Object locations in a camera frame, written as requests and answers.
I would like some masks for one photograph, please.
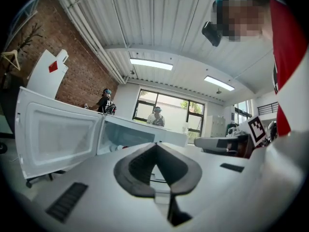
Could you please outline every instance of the red sticker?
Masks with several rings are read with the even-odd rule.
[[[58,70],[57,61],[53,62],[53,63],[48,67],[48,69],[49,69],[49,73]]]

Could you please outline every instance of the grey floor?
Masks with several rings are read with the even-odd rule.
[[[7,183],[13,191],[24,194],[27,198],[32,200],[38,191],[50,182],[48,176],[39,177],[32,180],[32,188],[26,187],[26,180],[22,174],[22,170],[17,158],[17,150],[14,139],[1,139],[1,142],[8,146],[8,151],[0,155],[0,163]]]

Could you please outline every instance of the black wheel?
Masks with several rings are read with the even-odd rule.
[[[26,186],[28,187],[28,188],[31,188],[32,187],[32,184],[30,183],[30,182],[26,182]]]
[[[7,152],[8,150],[8,146],[6,146],[6,144],[4,143],[0,143],[0,154],[4,154],[5,152]]]

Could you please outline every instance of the corrugated metal ceiling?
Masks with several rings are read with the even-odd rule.
[[[104,48],[114,45],[164,47],[190,54],[201,59],[196,62],[175,58],[168,54],[150,53],[147,49],[136,52],[108,51],[109,56],[123,76],[163,83],[175,87],[220,97],[221,100],[241,93],[244,85],[254,92],[271,89],[271,82],[264,78],[271,73],[274,60],[270,42],[250,38],[245,42],[230,43],[223,39],[218,47],[201,34],[201,29],[210,20],[213,0],[78,0],[84,16]],[[133,66],[129,58],[157,60],[174,65],[168,72],[145,66]],[[233,92],[215,94],[217,86],[203,79],[209,65],[219,71],[214,77],[227,79],[230,76],[237,88]]]

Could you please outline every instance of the red sleeve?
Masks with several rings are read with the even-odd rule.
[[[270,0],[270,11],[278,90],[280,92],[302,60],[308,41],[287,5]],[[280,105],[277,112],[277,128],[279,136],[286,135],[291,130]]]

